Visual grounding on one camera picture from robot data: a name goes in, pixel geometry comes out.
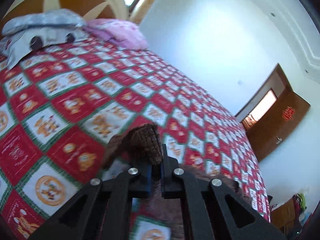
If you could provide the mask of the brown knitted sweater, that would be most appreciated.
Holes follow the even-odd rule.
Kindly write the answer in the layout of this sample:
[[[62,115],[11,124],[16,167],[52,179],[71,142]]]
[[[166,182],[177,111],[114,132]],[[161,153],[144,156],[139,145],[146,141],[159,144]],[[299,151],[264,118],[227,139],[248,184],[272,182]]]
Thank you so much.
[[[142,164],[151,165],[151,194],[148,198],[133,198],[128,239],[185,239],[180,200],[162,197],[162,146],[156,124],[144,124],[125,135],[114,135],[107,145],[104,164],[109,164],[116,156],[127,153],[130,164],[123,171]],[[236,181],[221,174],[208,175],[188,165],[179,164],[179,167],[205,181],[220,178],[250,204]]]

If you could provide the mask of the wooden dresser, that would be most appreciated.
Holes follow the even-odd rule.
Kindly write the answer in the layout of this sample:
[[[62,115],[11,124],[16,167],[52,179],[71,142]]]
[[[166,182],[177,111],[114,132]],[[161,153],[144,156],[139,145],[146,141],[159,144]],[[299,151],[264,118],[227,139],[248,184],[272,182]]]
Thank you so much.
[[[300,215],[300,205],[291,198],[271,211],[271,223],[283,234],[288,235]]]

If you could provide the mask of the green cloth pile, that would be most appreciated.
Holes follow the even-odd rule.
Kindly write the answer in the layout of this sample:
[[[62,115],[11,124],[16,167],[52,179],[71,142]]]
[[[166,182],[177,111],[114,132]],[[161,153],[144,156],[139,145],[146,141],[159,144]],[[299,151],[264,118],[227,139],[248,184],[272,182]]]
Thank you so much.
[[[302,214],[306,210],[306,200],[303,193],[297,193],[292,196],[296,215]]]

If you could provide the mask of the brown wooden door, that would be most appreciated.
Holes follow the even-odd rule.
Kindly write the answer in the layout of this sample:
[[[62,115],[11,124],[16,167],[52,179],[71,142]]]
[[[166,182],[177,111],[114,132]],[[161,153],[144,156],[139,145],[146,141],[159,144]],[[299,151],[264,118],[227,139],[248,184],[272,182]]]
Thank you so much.
[[[295,109],[293,120],[282,118],[283,110],[291,106]],[[270,155],[296,129],[310,108],[310,103],[290,90],[284,90],[271,108],[247,130],[247,138],[258,161]],[[282,139],[276,145],[277,137]]]

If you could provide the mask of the red patchwork bedspread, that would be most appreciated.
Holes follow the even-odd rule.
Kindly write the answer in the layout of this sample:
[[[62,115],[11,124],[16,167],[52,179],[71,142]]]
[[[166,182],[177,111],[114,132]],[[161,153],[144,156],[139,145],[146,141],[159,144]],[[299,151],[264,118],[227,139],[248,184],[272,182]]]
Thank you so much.
[[[115,178],[130,156],[102,167],[111,139],[155,124],[168,156],[235,183],[266,220],[270,205],[244,128],[221,103],[149,50],[91,36],[1,56],[1,229],[28,239],[93,178]]]

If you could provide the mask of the red double happiness decal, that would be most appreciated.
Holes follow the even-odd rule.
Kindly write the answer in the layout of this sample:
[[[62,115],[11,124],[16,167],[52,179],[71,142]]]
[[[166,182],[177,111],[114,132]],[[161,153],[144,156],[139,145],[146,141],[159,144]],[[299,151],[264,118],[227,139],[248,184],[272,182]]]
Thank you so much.
[[[285,121],[293,120],[293,116],[295,114],[295,109],[291,106],[287,106],[282,113],[282,118]]]

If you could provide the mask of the pink pillow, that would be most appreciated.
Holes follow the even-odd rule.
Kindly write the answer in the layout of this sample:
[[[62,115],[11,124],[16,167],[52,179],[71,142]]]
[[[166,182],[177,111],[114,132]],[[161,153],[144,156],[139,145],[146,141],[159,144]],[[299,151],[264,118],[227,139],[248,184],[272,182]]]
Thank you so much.
[[[99,18],[90,20],[83,29],[103,41],[131,50],[146,50],[149,45],[139,26],[125,20]]]

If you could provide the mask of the grey patterned pillow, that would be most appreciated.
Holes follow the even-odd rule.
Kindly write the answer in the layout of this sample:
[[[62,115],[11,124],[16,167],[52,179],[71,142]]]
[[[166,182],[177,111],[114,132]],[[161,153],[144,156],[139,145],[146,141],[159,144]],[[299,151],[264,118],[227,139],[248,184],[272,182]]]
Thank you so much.
[[[88,38],[82,28],[85,20],[68,9],[18,16],[9,20],[2,29],[1,55],[4,66],[14,68],[21,59],[44,47],[80,42]]]

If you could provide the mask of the yellow curtain right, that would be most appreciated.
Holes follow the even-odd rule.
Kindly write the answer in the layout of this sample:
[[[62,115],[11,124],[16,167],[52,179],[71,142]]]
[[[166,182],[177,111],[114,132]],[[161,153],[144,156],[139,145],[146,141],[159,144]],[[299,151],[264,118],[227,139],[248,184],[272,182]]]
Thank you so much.
[[[129,17],[129,21],[140,25],[155,0],[140,0]]]

